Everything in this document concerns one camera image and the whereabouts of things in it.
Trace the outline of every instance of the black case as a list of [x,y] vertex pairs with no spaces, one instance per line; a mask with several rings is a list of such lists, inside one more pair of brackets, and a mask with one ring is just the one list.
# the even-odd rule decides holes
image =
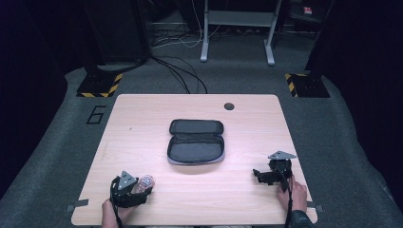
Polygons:
[[168,145],[168,162],[204,164],[221,162],[224,157],[224,126],[213,120],[174,120],[169,126],[173,135]]

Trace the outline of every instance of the white desk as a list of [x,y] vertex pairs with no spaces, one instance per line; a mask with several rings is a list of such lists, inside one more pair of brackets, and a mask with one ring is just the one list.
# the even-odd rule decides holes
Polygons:
[[267,39],[263,41],[263,44],[266,50],[267,63],[269,66],[273,66],[275,64],[275,59],[271,44],[278,20],[280,6],[281,0],[277,0],[274,12],[209,10],[208,0],[204,0],[204,37],[201,49],[201,61],[207,61],[209,25],[269,27],[269,35]]
[[[224,104],[232,103],[231,111]],[[197,166],[169,164],[166,157],[174,119],[219,120],[224,125],[224,161]],[[258,183],[252,169],[270,171],[267,158],[282,150],[297,154],[278,98],[274,95],[120,95],[109,117],[72,223],[100,225],[110,182],[125,170],[150,174],[156,185],[132,225],[282,224],[285,213],[276,186]],[[293,172],[306,184],[299,160]],[[312,222],[317,212],[308,209]]]

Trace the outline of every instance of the sleeve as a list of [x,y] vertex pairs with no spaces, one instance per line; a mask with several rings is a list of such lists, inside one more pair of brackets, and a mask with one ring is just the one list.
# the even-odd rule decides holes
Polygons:
[[314,224],[303,211],[293,211],[291,213],[291,228],[315,228]]

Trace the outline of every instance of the gray carpet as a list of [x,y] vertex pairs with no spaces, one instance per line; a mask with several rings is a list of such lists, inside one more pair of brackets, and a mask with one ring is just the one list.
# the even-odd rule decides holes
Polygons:
[[[249,35],[212,41],[208,62],[200,62],[202,44],[152,49],[155,56],[184,59],[209,93],[275,94],[288,123],[305,178],[317,204],[317,227],[403,227],[403,216],[388,195],[381,175],[367,162],[356,140],[350,112],[338,90],[322,78],[331,98],[293,98],[285,73],[303,73],[313,40],[284,34],[268,66],[262,40]],[[163,58],[191,68],[177,59]],[[80,196],[116,97],[125,93],[185,93],[164,66],[148,60],[124,74],[111,98],[78,98],[86,73],[66,75],[68,91],[47,134],[0,201],[0,227],[73,227],[67,205]],[[192,93],[198,84],[183,75]],[[95,105],[105,113],[100,124],[86,124]]]

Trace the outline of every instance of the yellow and black hazard tape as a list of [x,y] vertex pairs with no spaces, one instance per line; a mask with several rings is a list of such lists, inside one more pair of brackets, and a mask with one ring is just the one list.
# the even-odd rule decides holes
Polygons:
[[122,79],[123,74],[119,74],[118,76],[116,76],[115,81],[113,82],[112,87],[110,88],[110,90],[106,93],[77,93],[77,97],[111,97],[113,96],[113,94],[115,93],[116,89],[118,88],[119,82]]
[[287,80],[288,88],[290,89],[291,95],[293,97],[298,97],[296,87],[294,86],[293,79],[291,76],[306,76],[306,74],[285,74],[285,79]]

